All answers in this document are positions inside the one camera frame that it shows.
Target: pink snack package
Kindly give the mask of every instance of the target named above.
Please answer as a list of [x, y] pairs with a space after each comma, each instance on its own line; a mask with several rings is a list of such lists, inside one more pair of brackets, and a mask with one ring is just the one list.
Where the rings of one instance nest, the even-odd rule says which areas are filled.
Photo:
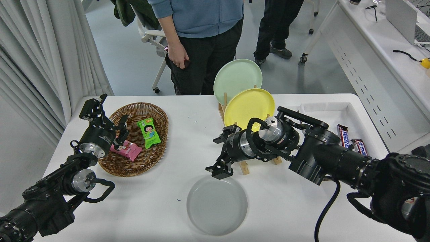
[[114, 145], [112, 145], [110, 151], [125, 156], [133, 162], [140, 151], [142, 151], [142, 148], [138, 147], [135, 143], [125, 140], [123, 146], [120, 146], [120, 150], [114, 149]]

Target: dark green jacket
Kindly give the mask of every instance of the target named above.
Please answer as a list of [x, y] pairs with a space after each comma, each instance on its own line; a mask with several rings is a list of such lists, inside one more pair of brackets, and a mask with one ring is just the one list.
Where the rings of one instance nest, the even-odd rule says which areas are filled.
[[124, 26], [131, 24], [135, 18], [133, 8], [139, 13], [142, 24], [148, 29], [159, 29], [160, 24], [148, 0], [111, 0], [115, 5], [114, 15], [121, 19]]

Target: robotic arm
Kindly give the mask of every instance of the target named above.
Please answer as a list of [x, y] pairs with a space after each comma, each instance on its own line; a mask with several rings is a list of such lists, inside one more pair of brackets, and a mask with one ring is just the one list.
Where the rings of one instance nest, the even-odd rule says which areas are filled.
[[[303, 123], [297, 124], [290, 118]], [[251, 132], [254, 123], [261, 125]], [[430, 241], [430, 160], [415, 155], [390, 153], [378, 160], [339, 146], [340, 138], [328, 131], [328, 124], [284, 107], [265, 121], [252, 118], [246, 130], [236, 125], [223, 129], [215, 143], [223, 143], [221, 155], [206, 170], [217, 179], [233, 175], [231, 164], [278, 156], [291, 162], [289, 169], [320, 185], [326, 174], [358, 192], [348, 201], [367, 217], [412, 235], [419, 242]], [[299, 143], [297, 130], [305, 134]], [[297, 149], [297, 155], [290, 155]], [[371, 209], [356, 198], [372, 197]]]
[[[115, 188], [113, 182], [96, 178], [88, 169], [108, 154], [112, 144], [118, 149], [129, 133], [127, 115], [117, 126], [105, 116], [102, 104], [106, 97], [103, 94], [85, 102], [79, 117], [88, 120], [89, 127], [79, 142], [71, 142], [74, 154], [59, 169], [25, 190], [23, 204], [0, 217], [0, 242], [29, 242], [37, 232], [41, 236], [56, 234], [73, 223], [73, 212], [82, 202], [101, 202]], [[88, 198], [97, 183], [108, 188], [100, 198]], [[66, 201], [64, 195], [74, 197]]]

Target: person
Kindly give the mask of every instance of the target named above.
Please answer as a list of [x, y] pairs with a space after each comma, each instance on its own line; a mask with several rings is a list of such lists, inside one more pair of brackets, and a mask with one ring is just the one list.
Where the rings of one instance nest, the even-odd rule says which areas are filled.
[[269, 53], [290, 59], [291, 51], [286, 49], [285, 40], [290, 24], [297, 17], [303, 0], [264, 0], [264, 16], [258, 30], [254, 62], [261, 66]]
[[218, 71], [236, 54], [243, 0], [148, 0], [168, 44], [176, 95], [213, 95]]

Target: green snack package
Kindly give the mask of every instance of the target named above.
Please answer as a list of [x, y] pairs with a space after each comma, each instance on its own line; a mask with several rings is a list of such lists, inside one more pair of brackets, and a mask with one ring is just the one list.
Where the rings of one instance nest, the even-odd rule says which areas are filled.
[[140, 127], [143, 137], [145, 138], [145, 149], [150, 148], [153, 144], [161, 143], [160, 136], [154, 126], [154, 119], [147, 118], [137, 122], [137, 126]]

